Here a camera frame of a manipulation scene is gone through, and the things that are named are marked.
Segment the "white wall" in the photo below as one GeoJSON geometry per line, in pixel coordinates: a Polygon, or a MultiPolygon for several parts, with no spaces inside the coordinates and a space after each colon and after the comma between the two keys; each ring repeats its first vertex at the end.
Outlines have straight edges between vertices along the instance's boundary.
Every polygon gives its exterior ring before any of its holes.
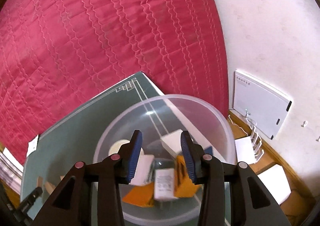
{"type": "Polygon", "coordinates": [[[320,194],[320,9],[314,0],[215,0],[225,38],[233,105],[240,69],[293,99],[267,142],[320,194]],[[308,125],[301,124],[307,120],[308,125]]]}

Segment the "clear plastic bowl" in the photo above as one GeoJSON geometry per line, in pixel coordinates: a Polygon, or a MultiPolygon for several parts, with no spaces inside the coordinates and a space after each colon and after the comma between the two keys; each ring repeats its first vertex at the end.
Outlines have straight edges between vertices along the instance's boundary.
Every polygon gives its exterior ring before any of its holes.
{"type": "MultiPolygon", "coordinates": [[[[235,164],[236,150],[231,128],[223,115],[209,103],[187,95],[164,95],[141,101],[121,113],[107,127],[95,150],[93,162],[108,156],[110,147],[118,140],[130,140],[134,130],[142,132],[145,154],[174,160],[162,147],[160,137],[178,129],[188,130],[204,148],[213,148],[213,155],[222,162],[235,164]]],[[[120,185],[121,198],[132,188],[120,185]]],[[[202,188],[194,198],[172,202],[155,202],[152,208],[141,208],[122,202],[124,219],[146,226],[177,225],[199,215],[202,188]]]]}

